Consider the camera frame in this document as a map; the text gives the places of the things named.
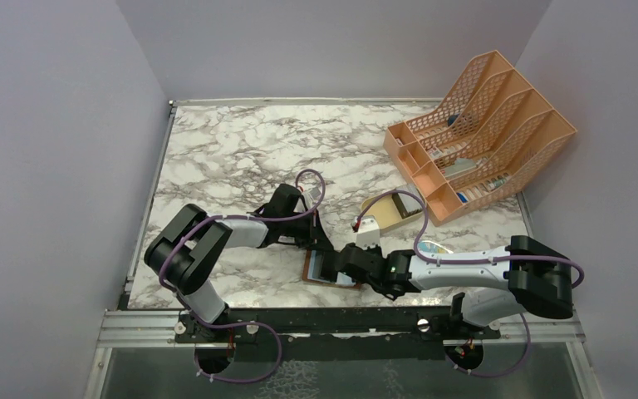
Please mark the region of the brown leather card holder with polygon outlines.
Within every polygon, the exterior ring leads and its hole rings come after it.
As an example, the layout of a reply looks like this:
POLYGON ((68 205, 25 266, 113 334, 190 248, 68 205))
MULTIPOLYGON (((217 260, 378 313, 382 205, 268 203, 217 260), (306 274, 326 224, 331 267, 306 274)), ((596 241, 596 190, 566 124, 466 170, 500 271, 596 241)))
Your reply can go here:
POLYGON ((307 283, 326 285, 334 288, 358 289, 354 279, 335 270, 339 253, 335 250, 307 250, 303 264, 302 280, 307 283))

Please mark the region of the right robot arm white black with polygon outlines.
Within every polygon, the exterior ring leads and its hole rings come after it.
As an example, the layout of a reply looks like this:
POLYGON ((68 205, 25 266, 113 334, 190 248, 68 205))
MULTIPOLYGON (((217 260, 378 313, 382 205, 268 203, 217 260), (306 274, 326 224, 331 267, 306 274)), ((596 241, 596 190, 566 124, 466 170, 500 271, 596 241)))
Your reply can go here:
POLYGON ((446 327, 466 338, 491 322, 518 313, 568 319, 573 314, 572 280, 576 265, 556 250, 526 235, 481 252, 426 254, 419 250, 363 249, 347 244, 321 261, 324 271, 345 275, 395 300, 407 293, 462 287, 454 296, 446 327))

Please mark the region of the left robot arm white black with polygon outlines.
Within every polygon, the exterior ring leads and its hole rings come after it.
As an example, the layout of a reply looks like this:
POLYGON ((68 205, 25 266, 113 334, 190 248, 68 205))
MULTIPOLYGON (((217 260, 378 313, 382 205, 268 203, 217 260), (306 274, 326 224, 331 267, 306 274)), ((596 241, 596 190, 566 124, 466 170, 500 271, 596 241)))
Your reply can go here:
POLYGON ((263 249, 280 244, 305 250, 332 251, 317 207, 326 193, 281 184, 271 199, 249 214, 211 216, 195 204, 185 205, 148 246, 144 262, 162 286, 197 316, 196 329, 206 340, 227 333, 228 305, 209 276, 225 249, 263 249))

